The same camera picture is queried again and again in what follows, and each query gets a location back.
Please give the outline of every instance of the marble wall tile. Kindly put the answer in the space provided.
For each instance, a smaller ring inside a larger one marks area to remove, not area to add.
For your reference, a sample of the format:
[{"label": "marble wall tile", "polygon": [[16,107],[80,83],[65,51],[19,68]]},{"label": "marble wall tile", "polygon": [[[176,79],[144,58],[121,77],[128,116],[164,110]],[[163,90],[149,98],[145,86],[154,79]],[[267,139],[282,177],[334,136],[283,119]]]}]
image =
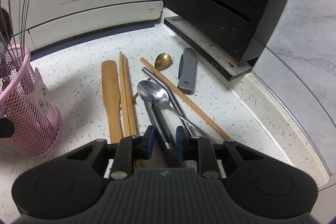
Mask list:
[{"label": "marble wall tile", "polygon": [[[288,0],[267,47],[283,60],[336,121],[336,0]],[[307,132],[331,173],[336,173],[335,124],[316,98],[267,49],[254,72]]]}]

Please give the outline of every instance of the wooden chopstick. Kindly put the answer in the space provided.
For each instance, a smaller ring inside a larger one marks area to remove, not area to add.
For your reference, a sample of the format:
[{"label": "wooden chopstick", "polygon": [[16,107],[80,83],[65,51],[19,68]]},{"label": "wooden chopstick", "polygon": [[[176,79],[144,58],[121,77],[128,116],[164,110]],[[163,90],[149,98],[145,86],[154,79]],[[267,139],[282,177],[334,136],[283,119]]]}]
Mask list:
[{"label": "wooden chopstick", "polygon": [[122,52],[119,52],[119,84],[120,84],[121,109],[122,109],[123,126],[124,126],[124,137],[128,137],[131,136],[131,132],[128,120],[127,99],[125,89],[124,57]]},{"label": "wooden chopstick", "polygon": [[152,66],[145,58],[140,58],[152,73],[154,73],[160,80],[162,80],[175,94],[177,94],[192,110],[194,110],[211,128],[216,131],[222,138],[230,139],[230,137],[222,130],[207,114],[203,112],[191,99],[187,97],[181,90],[179,90],[171,81],[163,76],[154,66]]},{"label": "wooden chopstick", "polygon": [[131,80],[129,76],[127,58],[125,55],[124,55],[124,78],[125,78],[126,102],[127,102],[127,113],[128,113],[130,134],[136,135],[137,127],[135,126],[134,110],[132,104]]}]

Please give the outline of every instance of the pink utensil holder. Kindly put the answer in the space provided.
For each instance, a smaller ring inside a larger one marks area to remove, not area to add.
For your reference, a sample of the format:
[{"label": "pink utensil holder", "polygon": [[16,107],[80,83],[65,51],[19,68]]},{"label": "pink utensil holder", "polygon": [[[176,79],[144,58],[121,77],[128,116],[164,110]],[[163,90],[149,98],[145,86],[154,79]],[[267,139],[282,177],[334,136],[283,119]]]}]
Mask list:
[{"label": "pink utensil holder", "polygon": [[28,95],[34,92],[37,81],[30,65],[30,51],[25,48],[25,54],[22,56],[21,51],[16,51],[15,48],[11,50],[21,67],[16,71],[14,63],[7,62],[11,82],[3,91],[0,83],[0,118],[11,120],[15,131],[11,137],[0,141],[7,143],[23,156],[41,157],[57,143],[62,128],[61,114],[50,102],[47,114],[43,115],[28,100]]}]

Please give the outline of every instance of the ridged gray surface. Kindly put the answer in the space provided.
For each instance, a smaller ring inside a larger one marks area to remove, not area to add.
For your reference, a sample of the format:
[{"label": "ridged gray surface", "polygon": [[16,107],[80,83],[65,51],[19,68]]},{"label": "ridged gray surface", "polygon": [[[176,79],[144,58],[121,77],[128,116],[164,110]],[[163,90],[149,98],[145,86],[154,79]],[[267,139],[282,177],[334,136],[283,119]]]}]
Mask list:
[{"label": "ridged gray surface", "polygon": [[28,223],[317,224],[308,214],[277,220],[255,216],[236,205],[220,181],[201,178],[194,169],[138,169],[130,179],[110,183],[101,199],[81,214],[59,220],[23,216],[14,222]]}]

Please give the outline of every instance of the metal wire whisk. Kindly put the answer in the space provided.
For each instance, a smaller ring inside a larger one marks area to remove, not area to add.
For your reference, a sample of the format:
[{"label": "metal wire whisk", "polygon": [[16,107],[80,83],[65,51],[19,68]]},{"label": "metal wire whisk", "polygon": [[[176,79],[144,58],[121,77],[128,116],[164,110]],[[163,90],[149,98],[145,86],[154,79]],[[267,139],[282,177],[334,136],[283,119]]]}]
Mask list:
[{"label": "metal wire whisk", "polygon": [[7,71],[8,64],[13,64],[18,71],[25,55],[29,0],[0,0],[0,6],[0,59],[4,90],[11,79],[11,72],[8,75]]}]

